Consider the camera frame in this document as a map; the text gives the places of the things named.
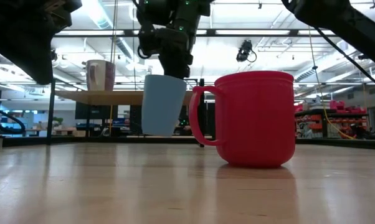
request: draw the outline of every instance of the ceiling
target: ceiling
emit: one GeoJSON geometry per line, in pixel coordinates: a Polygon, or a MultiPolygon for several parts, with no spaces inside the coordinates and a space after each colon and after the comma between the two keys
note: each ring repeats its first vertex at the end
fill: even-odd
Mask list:
{"type": "MultiPolygon", "coordinates": [[[[99,30],[97,18],[100,13],[105,13],[116,29],[139,30],[140,25],[134,18],[135,9],[131,1],[118,1],[115,7],[114,0],[83,0],[84,6],[72,13],[73,25],[67,30],[99,30]],[[115,9],[118,10],[116,22],[113,20],[115,9]]],[[[308,26],[295,19],[281,4],[280,0],[261,0],[262,8],[259,9],[258,0],[216,0],[212,4],[210,17],[202,17],[200,29],[301,29],[308,30],[308,26]]],[[[375,21],[375,8],[371,0],[351,0],[358,10],[375,21]]],[[[131,49],[132,59],[128,59],[118,48],[112,52],[112,41],[108,37],[55,37],[52,47],[56,48],[59,55],[54,63],[56,78],[65,82],[79,83],[84,87],[84,65],[90,59],[111,60],[115,58],[117,76],[116,82],[123,84],[116,88],[135,89],[135,82],[142,82],[145,75],[162,74],[163,70],[156,57],[148,60],[138,58],[136,55],[139,46],[137,37],[122,37],[126,46],[131,49]]],[[[332,37],[334,43],[340,43],[341,39],[332,37]]],[[[358,72],[355,68],[339,57],[335,50],[321,37],[313,37],[313,52],[315,60],[333,56],[331,62],[325,62],[319,74],[320,81],[325,82],[335,76],[351,73],[339,82],[359,82],[358,72]]],[[[352,49],[351,55],[359,55],[352,49]]],[[[192,54],[194,62],[191,66],[191,78],[204,78],[206,83],[212,83],[219,77],[231,73],[249,70],[279,70],[291,73],[295,77],[301,77],[302,83],[314,82],[314,77],[303,76],[313,65],[309,37],[197,37],[192,54]],[[255,63],[236,61],[236,54],[242,42],[246,39],[252,41],[255,46],[258,59],[255,63]]],[[[367,69],[375,72],[375,64],[369,60],[360,62],[367,69]]],[[[10,75],[18,77],[14,82],[31,82],[31,79],[22,71],[10,75]]],[[[1,83],[9,79],[0,79],[1,83]]],[[[22,88],[34,88],[36,85],[18,85],[22,88]]],[[[334,86],[336,89],[346,86],[334,86]]],[[[300,97],[310,95],[314,87],[296,86],[297,95],[300,97]]]]}

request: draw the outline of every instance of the black pole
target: black pole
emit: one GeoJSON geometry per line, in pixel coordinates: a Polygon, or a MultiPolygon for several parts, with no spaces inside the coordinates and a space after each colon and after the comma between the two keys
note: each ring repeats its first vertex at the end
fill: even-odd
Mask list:
{"type": "MultiPolygon", "coordinates": [[[[201,78],[199,82],[199,86],[204,86],[204,79],[201,78]]],[[[206,134],[206,104],[204,102],[204,93],[200,96],[200,105],[198,107],[198,118],[199,118],[199,126],[201,133],[204,135],[206,134]]]]}
{"type": "Polygon", "coordinates": [[[89,130],[90,130],[90,110],[91,110],[91,106],[90,105],[88,105],[87,106],[87,125],[86,125],[86,127],[85,127],[85,137],[86,138],[89,138],[89,130]]]}
{"type": "Polygon", "coordinates": [[[48,146],[52,144],[52,125],[53,125],[53,112],[54,112],[54,107],[55,107],[55,88],[56,88],[56,80],[53,79],[52,83],[50,84],[48,129],[46,133],[46,144],[48,146]]]}

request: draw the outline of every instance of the wooden table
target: wooden table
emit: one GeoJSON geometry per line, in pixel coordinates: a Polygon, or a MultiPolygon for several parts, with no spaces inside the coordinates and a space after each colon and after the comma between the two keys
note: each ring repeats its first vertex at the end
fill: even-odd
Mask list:
{"type": "Polygon", "coordinates": [[[193,144],[5,148],[0,223],[375,224],[375,151],[298,145],[256,170],[193,144]]]}
{"type": "MultiPolygon", "coordinates": [[[[86,105],[141,105],[143,91],[56,91],[59,97],[86,105]]],[[[187,91],[183,105],[188,105],[193,92],[187,91]]]]}

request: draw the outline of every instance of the mug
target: mug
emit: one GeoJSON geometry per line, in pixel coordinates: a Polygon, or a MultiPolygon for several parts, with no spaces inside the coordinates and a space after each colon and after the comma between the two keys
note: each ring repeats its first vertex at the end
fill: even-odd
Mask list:
{"type": "Polygon", "coordinates": [[[147,75],[142,102],[142,132],[172,136],[179,119],[186,82],[167,75],[147,75]]]}
{"type": "Polygon", "coordinates": [[[115,64],[105,60],[87,61],[88,91],[113,91],[115,64]]]}
{"type": "Polygon", "coordinates": [[[293,77],[284,72],[243,72],[221,77],[215,86],[195,86],[189,121],[197,141],[217,146],[231,165],[279,167],[295,150],[293,77]],[[197,120],[205,91],[215,94],[215,141],[204,138],[197,120]]]}

